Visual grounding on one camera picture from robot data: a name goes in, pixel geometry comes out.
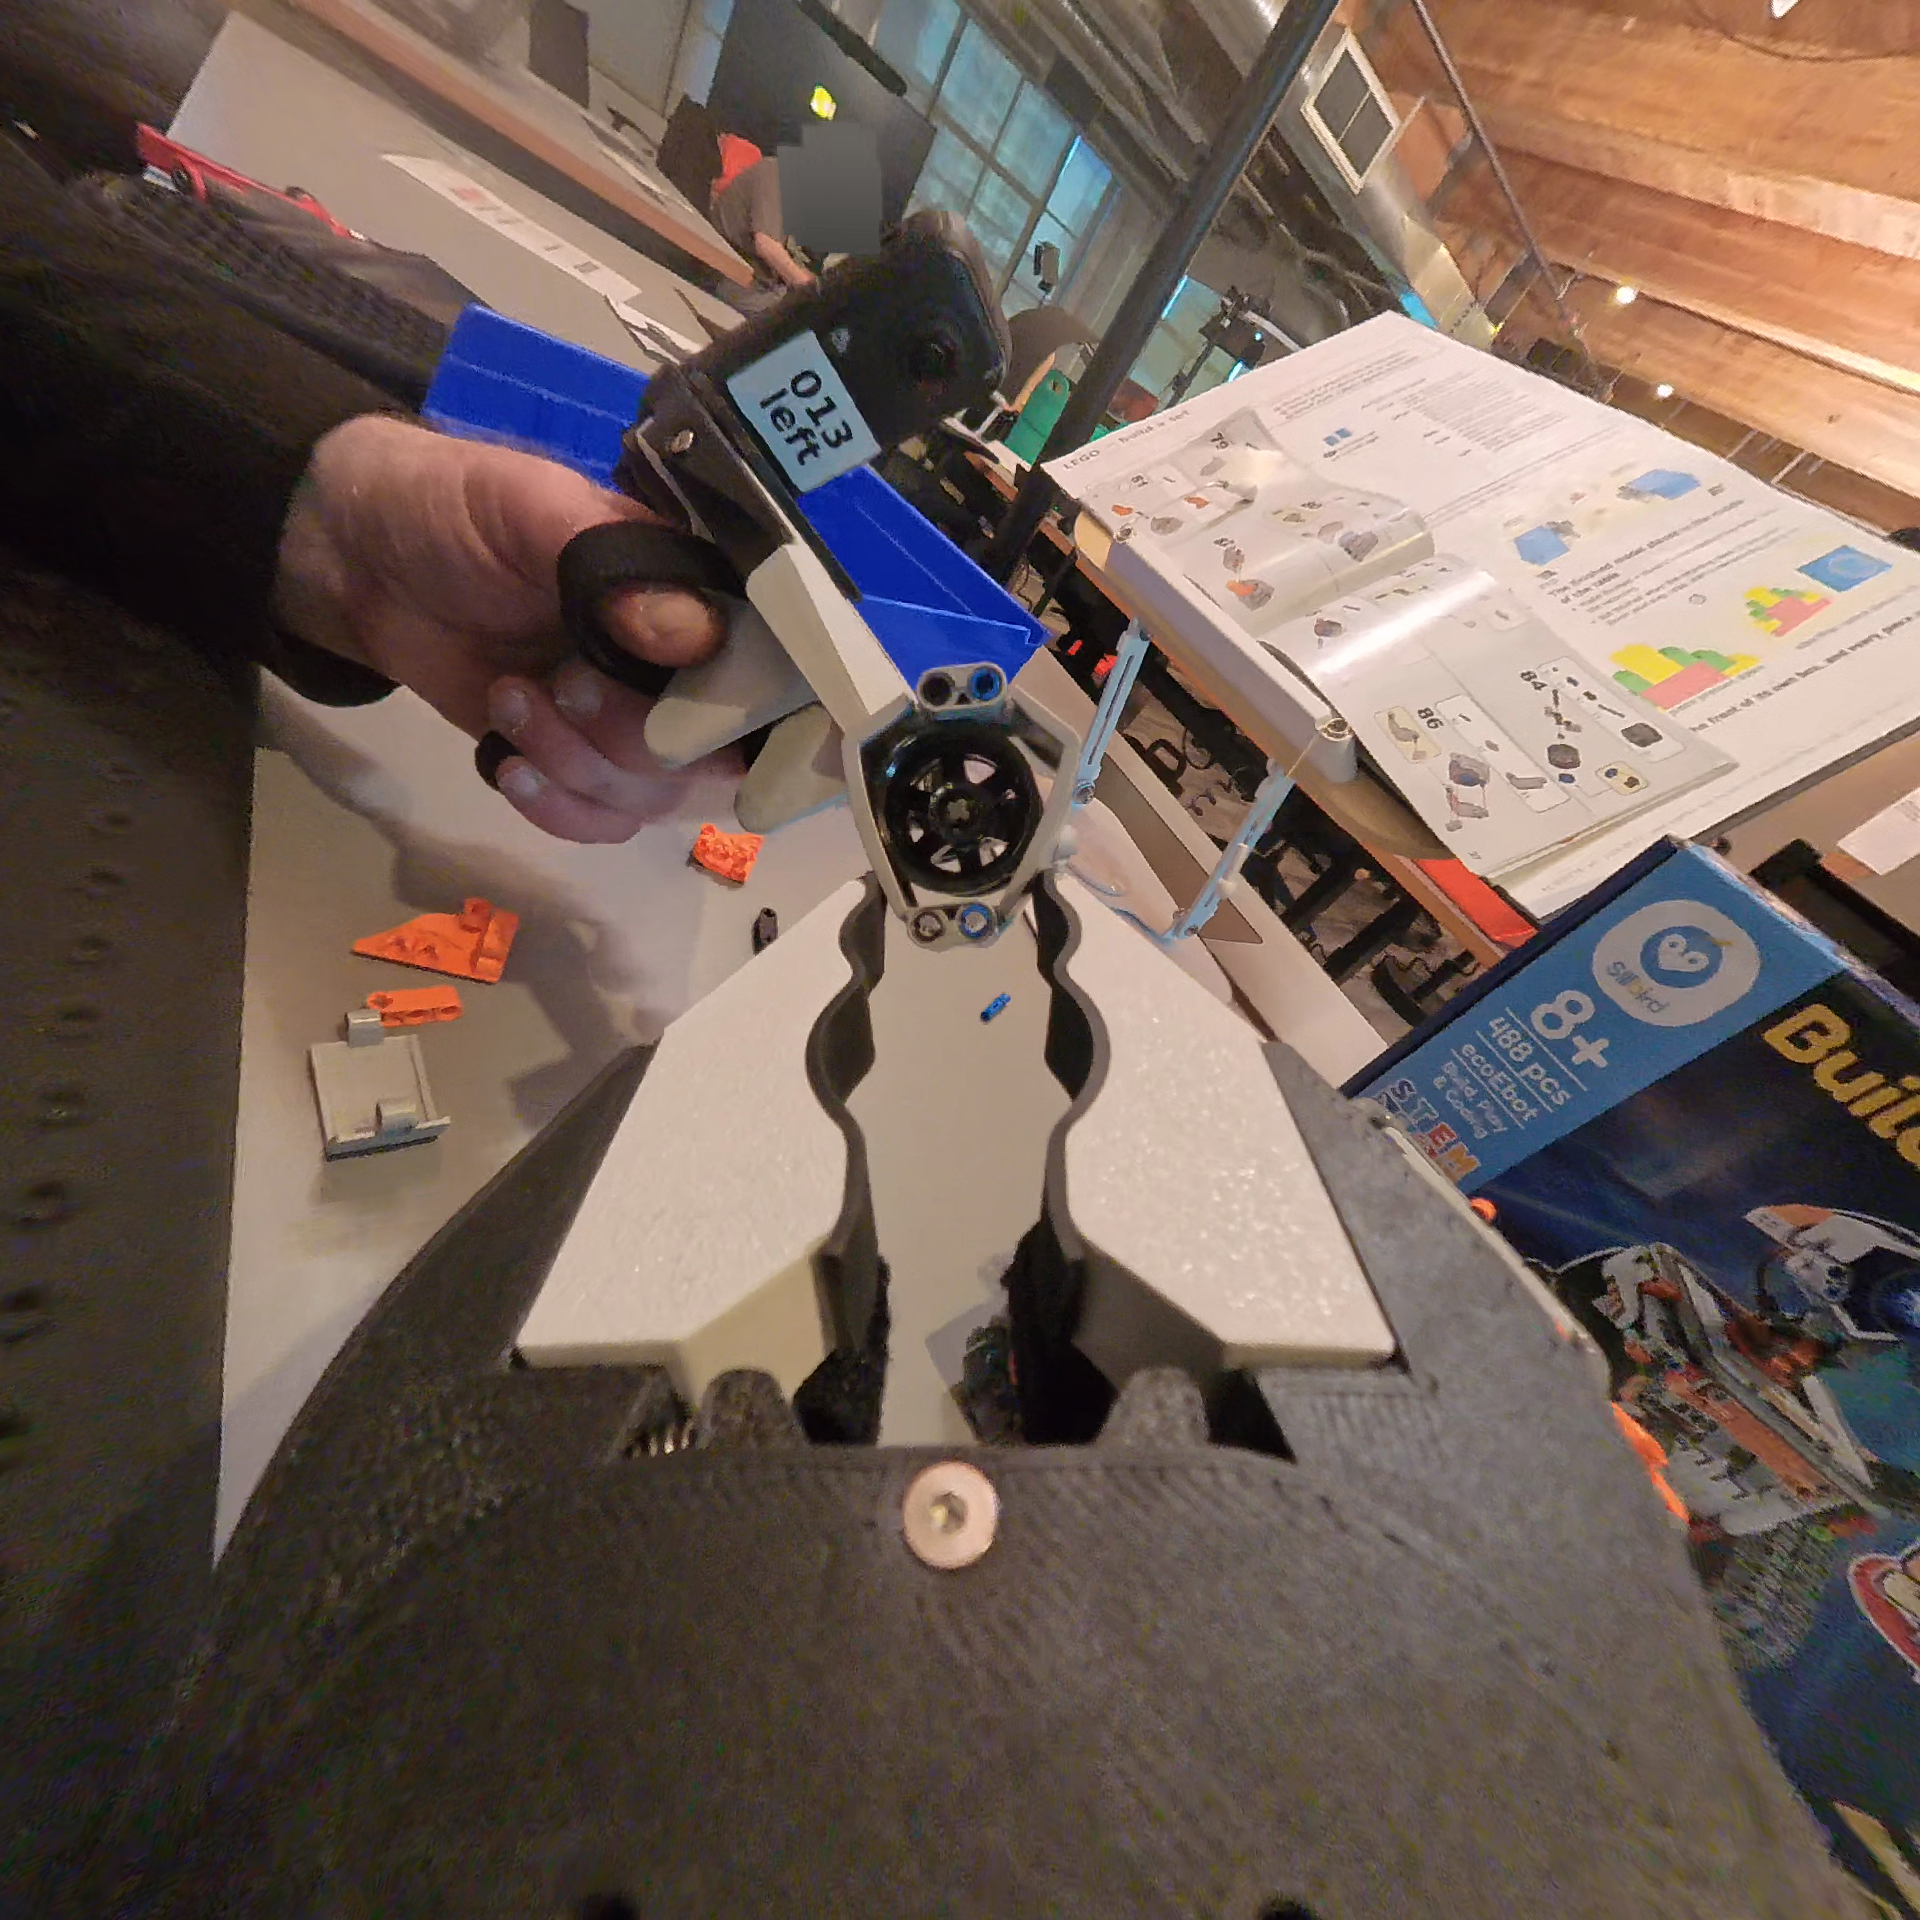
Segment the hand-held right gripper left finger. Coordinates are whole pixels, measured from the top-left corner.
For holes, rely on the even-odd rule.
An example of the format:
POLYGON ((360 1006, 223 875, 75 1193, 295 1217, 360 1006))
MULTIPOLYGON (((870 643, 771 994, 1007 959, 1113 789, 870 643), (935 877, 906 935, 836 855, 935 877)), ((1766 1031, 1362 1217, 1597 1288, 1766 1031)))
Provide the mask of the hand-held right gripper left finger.
POLYGON ((801 1387, 870 1349, 880 1233, 845 1100, 875 1061, 886 919, 875 877, 841 886, 661 1036, 521 1326, 526 1364, 801 1387))

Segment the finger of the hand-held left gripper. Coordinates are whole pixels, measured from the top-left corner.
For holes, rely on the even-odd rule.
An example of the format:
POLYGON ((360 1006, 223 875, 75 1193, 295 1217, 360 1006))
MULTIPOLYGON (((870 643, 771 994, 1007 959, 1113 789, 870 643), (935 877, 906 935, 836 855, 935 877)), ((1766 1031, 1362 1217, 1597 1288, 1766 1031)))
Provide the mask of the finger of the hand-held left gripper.
POLYGON ((807 543, 781 543, 744 587, 845 738, 873 738, 906 713, 903 668, 807 543))
POLYGON ((1050 640, 1003 677, 995 703, 985 704, 985 725, 1007 731, 1030 754, 1050 787, 1052 810, 1082 805, 1090 703, 1050 640))

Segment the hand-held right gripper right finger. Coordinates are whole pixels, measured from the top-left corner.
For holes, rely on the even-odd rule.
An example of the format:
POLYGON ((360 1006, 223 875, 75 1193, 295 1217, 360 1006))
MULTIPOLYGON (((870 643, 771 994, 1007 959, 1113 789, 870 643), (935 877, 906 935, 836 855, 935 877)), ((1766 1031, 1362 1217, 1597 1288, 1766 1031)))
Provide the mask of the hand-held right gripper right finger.
POLYGON ((1039 962, 1064 1341, 1112 1387, 1386 1364, 1396 1331, 1259 1031, 1077 886, 1039 888, 1039 962))

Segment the grey toy wheel frame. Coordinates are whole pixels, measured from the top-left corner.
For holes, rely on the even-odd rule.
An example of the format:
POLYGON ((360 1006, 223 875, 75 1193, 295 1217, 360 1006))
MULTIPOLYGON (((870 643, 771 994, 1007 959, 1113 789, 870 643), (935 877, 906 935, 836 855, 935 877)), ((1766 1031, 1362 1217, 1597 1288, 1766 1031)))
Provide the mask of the grey toy wheel frame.
POLYGON ((927 668, 873 738, 845 740, 857 830, 915 948, 991 948, 1060 858, 1067 817, 1030 754, 985 725, 1007 668, 927 668))

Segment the person's left forearm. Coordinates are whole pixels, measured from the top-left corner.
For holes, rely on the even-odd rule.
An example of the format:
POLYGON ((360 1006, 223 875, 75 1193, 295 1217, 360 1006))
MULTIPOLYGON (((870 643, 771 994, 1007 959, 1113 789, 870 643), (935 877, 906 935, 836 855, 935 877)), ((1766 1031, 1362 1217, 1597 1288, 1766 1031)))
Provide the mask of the person's left forearm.
POLYGON ((324 710, 395 681, 278 617, 282 535, 376 391, 4 145, 4 551, 324 710))

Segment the person's left hand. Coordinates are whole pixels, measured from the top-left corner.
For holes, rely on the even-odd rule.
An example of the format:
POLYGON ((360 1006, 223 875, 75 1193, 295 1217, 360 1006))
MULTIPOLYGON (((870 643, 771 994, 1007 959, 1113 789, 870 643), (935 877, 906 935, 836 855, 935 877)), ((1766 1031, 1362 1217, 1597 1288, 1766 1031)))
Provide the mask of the person's left hand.
POLYGON ((496 789, 526 822, 622 847, 671 817, 698 768, 661 768, 651 700, 565 636, 560 551, 603 521, 657 515, 524 451, 349 418, 291 498, 276 614, 453 729, 501 734, 496 789))

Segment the blue plastic bin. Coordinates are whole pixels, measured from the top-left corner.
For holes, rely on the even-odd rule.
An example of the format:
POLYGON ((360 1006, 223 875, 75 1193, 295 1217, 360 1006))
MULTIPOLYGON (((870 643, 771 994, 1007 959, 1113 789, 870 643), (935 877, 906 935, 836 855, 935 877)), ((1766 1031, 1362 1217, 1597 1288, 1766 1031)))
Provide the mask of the blue plastic bin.
MULTIPOLYGON (((638 420, 647 386, 628 363, 467 305, 426 390, 420 418, 615 486, 622 434, 638 420)), ((1014 680, 1050 643, 1043 619, 875 470, 857 466, 807 494, 801 510, 910 681, 971 664, 995 664, 1014 680)))

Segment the white book stand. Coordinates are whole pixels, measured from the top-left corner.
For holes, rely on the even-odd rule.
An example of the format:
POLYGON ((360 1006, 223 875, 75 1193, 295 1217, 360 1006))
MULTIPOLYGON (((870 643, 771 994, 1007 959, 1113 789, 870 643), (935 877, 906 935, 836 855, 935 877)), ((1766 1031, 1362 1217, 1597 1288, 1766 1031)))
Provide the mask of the white book stand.
POLYGON ((1142 908, 1190 943, 1315 943, 1321 919, 1372 872, 1349 830, 1285 783, 1218 713, 1179 690, 1141 628, 1057 636, 1052 657, 1089 704, 1082 801, 1101 801, 1174 906, 1142 908))

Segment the black metal pole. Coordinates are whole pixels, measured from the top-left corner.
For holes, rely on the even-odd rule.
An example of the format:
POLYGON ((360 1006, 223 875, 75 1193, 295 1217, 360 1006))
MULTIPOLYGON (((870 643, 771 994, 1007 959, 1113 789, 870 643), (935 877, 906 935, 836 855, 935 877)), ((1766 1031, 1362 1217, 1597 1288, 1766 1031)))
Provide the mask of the black metal pole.
POLYGON ((1274 28, 1266 32, 1260 54, 1241 78, 1222 131, 1211 136, 1211 150, 1183 188, 1167 230, 1152 243, 1138 282, 1116 308, 1113 323, 1104 329, 1090 369, 1067 394, 1043 455, 1032 459, 1015 498, 1000 520, 995 538, 983 555, 983 569, 1000 586, 1010 586, 1032 535, 1050 515, 1057 486, 1044 463, 1090 441, 1090 427, 1113 403, 1125 375, 1134 369, 1151 334, 1164 320, 1167 305, 1176 296, 1179 282, 1190 272, 1191 255, 1211 231, 1222 201, 1241 180, 1249 161, 1269 131, 1286 88, 1302 72, 1313 43, 1333 24, 1336 4, 1285 4, 1274 28))

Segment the flat orange toy piece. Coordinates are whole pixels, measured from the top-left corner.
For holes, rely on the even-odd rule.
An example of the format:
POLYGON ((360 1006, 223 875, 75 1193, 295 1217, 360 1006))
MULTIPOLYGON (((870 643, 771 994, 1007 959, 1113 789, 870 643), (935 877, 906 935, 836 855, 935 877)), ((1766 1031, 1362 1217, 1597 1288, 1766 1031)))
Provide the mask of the flat orange toy piece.
POLYGON ((456 912, 428 912, 349 943, 355 956, 411 965, 452 980, 492 986, 503 980, 521 914, 489 898, 467 898, 456 912))

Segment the blue robot kit box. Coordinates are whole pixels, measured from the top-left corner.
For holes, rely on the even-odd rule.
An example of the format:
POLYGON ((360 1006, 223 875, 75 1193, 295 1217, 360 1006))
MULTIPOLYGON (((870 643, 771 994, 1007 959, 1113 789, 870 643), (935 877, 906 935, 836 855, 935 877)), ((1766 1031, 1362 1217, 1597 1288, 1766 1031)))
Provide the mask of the blue robot kit box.
POLYGON ((1916 999, 1665 841, 1346 1091, 1593 1334, 1751 1715, 1916 1918, 1916 999))

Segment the instruction booklet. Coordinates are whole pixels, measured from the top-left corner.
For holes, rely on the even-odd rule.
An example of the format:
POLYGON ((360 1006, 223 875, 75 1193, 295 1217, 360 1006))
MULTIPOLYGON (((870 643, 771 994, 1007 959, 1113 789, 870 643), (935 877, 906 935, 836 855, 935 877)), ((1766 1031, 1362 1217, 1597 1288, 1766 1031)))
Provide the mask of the instruction booklet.
POLYGON ((1916 731, 1916 555, 1383 317, 1044 463, 1164 643, 1549 919, 1916 731))

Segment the black perforated mat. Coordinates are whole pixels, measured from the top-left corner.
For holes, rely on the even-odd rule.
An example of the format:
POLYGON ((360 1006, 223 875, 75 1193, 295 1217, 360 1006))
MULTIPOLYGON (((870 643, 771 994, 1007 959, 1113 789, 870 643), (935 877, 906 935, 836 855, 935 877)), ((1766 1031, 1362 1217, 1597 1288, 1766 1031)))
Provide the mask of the black perforated mat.
POLYGON ((213 1574, 251 691, 4 617, 4 1918, 55 1918, 213 1574))

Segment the black mesh bag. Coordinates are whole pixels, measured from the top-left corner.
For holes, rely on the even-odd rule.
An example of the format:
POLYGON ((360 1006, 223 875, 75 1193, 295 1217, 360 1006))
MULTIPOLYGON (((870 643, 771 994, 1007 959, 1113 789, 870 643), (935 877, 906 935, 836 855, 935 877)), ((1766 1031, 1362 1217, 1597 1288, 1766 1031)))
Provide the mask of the black mesh bag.
POLYGON ((176 186, 91 172, 68 184, 65 195, 102 211, 123 236, 180 259, 217 289, 262 317, 368 334, 402 348, 426 348, 430 334, 444 335, 441 320, 349 274, 315 244, 276 237, 176 186))

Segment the silver air duct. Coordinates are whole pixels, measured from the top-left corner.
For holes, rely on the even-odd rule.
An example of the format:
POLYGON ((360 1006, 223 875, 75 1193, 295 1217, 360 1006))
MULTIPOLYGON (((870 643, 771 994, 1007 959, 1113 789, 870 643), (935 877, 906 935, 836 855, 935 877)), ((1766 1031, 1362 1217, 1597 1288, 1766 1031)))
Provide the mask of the silver air duct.
POLYGON ((1353 250, 1410 285, 1444 244, 1400 152, 1407 131, 1353 4, 1336 4, 1241 180, 1308 248, 1353 250))

